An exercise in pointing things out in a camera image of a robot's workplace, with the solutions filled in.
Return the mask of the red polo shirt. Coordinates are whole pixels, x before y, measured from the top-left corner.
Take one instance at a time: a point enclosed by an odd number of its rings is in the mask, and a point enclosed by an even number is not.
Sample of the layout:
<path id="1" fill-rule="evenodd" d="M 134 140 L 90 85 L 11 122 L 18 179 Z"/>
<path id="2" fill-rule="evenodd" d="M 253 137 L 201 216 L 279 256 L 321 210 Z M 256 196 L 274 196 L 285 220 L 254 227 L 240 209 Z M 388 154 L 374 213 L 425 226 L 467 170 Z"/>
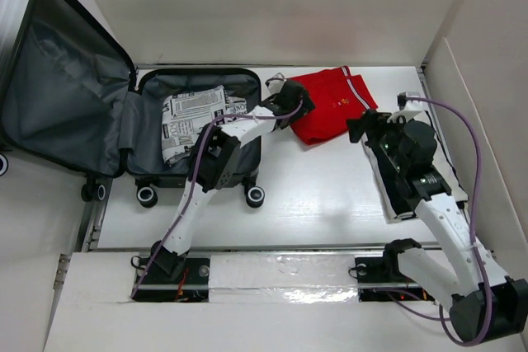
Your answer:
<path id="1" fill-rule="evenodd" d="M 324 69 L 292 78 L 306 88 L 314 109 L 291 128 L 304 144 L 325 143 L 347 131 L 347 120 L 358 119 L 368 109 L 377 109 L 363 77 L 349 67 Z"/>

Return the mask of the black white striped shirt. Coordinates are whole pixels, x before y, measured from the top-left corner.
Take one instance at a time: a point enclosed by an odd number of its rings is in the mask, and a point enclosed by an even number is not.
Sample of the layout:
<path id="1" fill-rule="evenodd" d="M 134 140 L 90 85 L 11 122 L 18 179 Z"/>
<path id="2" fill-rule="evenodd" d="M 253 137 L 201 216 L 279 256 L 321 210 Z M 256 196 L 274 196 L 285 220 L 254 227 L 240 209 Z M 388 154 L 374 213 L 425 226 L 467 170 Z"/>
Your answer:
<path id="1" fill-rule="evenodd" d="M 419 202 L 441 193 L 451 196 L 459 210 L 466 208 L 469 196 L 461 186 L 440 138 L 436 138 L 431 164 L 422 169 L 397 168 L 382 148 L 369 145 L 366 136 L 361 138 L 361 145 L 373 169 L 388 223 L 415 219 Z"/>

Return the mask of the newspaper print cloth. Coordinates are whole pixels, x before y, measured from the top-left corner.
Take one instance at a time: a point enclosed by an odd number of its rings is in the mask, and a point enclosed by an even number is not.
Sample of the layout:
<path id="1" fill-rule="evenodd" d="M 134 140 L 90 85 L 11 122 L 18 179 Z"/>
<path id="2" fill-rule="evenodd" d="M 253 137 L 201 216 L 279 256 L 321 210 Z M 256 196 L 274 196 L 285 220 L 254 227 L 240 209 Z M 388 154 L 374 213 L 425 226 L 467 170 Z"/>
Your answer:
<path id="1" fill-rule="evenodd" d="M 230 96 L 223 85 L 202 92 L 168 96 L 162 107 L 164 163 L 173 167 L 188 157 L 201 130 L 216 116 L 245 114 L 247 110 L 247 101 L 240 96 Z"/>

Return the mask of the black white space suitcase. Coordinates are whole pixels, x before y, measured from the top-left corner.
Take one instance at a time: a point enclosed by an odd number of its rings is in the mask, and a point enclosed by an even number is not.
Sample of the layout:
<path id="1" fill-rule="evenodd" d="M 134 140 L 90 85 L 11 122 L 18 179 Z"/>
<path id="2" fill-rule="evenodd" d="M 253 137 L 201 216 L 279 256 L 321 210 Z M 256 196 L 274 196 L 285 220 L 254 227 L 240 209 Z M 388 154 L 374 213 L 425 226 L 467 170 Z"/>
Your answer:
<path id="1" fill-rule="evenodd" d="M 261 96 L 243 68 L 141 70 L 78 0 L 1 0 L 1 143 L 82 173 L 87 202 L 125 173 L 145 208 L 184 186 L 186 159 L 162 156 L 164 108 L 219 98 L 244 113 Z"/>

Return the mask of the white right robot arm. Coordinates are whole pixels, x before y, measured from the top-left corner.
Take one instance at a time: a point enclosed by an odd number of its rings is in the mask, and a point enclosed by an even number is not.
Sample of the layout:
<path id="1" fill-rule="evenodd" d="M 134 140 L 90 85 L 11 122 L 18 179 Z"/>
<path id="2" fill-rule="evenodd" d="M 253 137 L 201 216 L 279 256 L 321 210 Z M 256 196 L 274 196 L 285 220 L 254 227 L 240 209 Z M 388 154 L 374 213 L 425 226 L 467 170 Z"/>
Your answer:
<path id="1" fill-rule="evenodd" d="M 386 245 L 381 270 L 391 280 L 409 278 L 449 315 L 464 344 L 521 333 L 527 321 L 527 282 L 513 279 L 471 232 L 452 190 L 433 164 L 434 129 L 401 112 L 367 110 L 346 122 L 352 143 L 372 152 L 379 178 L 422 220 L 451 268 L 435 262 L 411 238 Z"/>

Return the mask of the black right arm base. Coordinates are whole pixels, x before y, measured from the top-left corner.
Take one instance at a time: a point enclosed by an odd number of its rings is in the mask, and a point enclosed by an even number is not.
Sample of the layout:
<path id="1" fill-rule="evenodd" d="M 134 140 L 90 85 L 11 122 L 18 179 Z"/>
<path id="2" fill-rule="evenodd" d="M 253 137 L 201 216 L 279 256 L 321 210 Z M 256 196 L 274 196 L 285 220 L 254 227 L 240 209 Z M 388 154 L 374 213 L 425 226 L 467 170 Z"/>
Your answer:
<path id="1" fill-rule="evenodd" d="M 435 299 L 398 268 L 398 254 L 411 248 L 422 248 L 412 238 L 388 243 L 381 256 L 357 256 L 348 274 L 357 282 L 359 300 L 363 303 L 429 301 Z"/>

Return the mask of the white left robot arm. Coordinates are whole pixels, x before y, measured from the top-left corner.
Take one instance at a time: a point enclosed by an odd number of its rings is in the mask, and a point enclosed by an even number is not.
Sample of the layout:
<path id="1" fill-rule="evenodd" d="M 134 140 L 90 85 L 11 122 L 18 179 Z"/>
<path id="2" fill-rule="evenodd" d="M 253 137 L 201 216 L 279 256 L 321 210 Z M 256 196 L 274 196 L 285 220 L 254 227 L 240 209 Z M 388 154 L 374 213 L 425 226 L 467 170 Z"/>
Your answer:
<path id="1" fill-rule="evenodd" d="M 163 238 L 152 246 L 145 269 L 154 267 L 164 282 L 177 282 L 183 276 L 196 222 L 216 192 L 233 179 L 242 149 L 265 134 L 287 128 L 314 109 L 306 88 L 287 79 L 247 114 L 219 115 L 207 124 L 191 151 L 177 215 Z"/>

